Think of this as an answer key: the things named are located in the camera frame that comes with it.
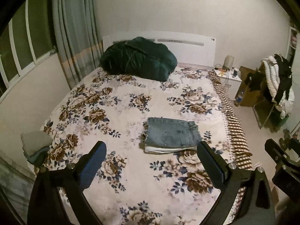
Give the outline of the folded grey green clothes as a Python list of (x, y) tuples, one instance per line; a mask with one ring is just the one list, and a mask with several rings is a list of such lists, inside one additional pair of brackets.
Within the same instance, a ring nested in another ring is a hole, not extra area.
[(20, 138), (27, 161), (35, 167), (40, 167), (48, 156), (52, 138), (43, 131), (22, 133)]

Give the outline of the blue denim pants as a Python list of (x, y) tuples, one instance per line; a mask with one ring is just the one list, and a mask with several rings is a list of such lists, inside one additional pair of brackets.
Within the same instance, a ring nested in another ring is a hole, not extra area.
[(202, 141), (194, 121), (150, 117), (146, 121), (144, 152), (167, 154), (195, 150)]

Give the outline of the white nightstand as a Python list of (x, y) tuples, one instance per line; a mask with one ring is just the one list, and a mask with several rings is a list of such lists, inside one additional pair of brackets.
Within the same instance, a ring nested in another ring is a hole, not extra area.
[(220, 70), (214, 69), (214, 72), (219, 77), (220, 82), (224, 86), (230, 100), (233, 101), (242, 83), (242, 79), (240, 78), (240, 71), (236, 68), (232, 68), (227, 72), (222, 72)]

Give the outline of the dark green duvet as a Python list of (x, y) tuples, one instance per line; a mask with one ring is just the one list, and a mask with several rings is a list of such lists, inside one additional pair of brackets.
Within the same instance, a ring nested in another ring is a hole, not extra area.
[(137, 37), (108, 47), (100, 64), (112, 75), (133, 75), (165, 82), (176, 68), (177, 58), (164, 44)]

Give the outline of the chair with piled clothes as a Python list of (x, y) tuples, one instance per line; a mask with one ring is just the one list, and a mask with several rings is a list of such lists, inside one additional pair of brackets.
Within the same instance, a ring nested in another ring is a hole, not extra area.
[(261, 60), (257, 69), (265, 75), (257, 103), (252, 107), (259, 128), (269, 121), (277, 131), (292, 113), (294, 92), (290, 62), (280, 54)]

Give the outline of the striped grey curtain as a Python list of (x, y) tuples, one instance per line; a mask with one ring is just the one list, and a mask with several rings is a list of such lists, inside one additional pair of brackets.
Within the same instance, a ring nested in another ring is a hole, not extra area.
[(95, 0), (52, 0), (59, 60), (70, 88), (100, 66), (102, 55)]

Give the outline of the floral bed blanket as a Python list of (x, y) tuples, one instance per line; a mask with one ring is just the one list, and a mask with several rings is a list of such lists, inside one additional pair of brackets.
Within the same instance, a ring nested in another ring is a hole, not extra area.
[(250, 169), (251, 153), (226, 89), (214, 72), (177, 67), (166, 82), (94, 70), (52, 111), (49, 170), (65, 168), (98, 142), (107, 155), (84, 195), (103, 224), (199, 224), (220, 191), (196, 151), (144, 152), (150, 117), (194, 121), (225, 161)]

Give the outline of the window with white frame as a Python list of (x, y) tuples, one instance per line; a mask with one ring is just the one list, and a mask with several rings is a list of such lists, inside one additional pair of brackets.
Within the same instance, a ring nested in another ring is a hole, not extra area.
[(52, 0), (26, 0), (1, 35), (1, 101), (55, 53)]

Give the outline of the grey table lamp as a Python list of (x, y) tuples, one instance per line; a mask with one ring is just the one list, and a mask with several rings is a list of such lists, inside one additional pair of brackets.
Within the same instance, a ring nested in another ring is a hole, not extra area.
[(234, 57), (232, 55), (227, 55), (224, 59), (223, 69), (230, 71), (232, 69), (234, 62)]

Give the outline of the plastic water bottle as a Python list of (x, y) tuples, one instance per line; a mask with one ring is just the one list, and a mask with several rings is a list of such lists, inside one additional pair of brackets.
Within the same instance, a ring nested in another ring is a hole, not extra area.
[(235, 106), (239, 106), (240, 103), (242, 102), (243, 98), (244, 98), (244, 94), (245, 94), (245, 91), (244, 90), (241, 90), (237, 95), (236, 95), (236, 98), (234, 100), (234, 104)]

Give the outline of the white headboard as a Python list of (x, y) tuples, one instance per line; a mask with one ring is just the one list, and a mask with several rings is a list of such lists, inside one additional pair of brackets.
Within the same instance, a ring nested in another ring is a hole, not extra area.
[(126, 31), (103, 36), (103, 49), (120, 41), (143, 37), (161, 43), (177, 58), (180, 64), (197, 65), (212, 69), (215, 62), (216, 38), (199, 34), (171, 31)]

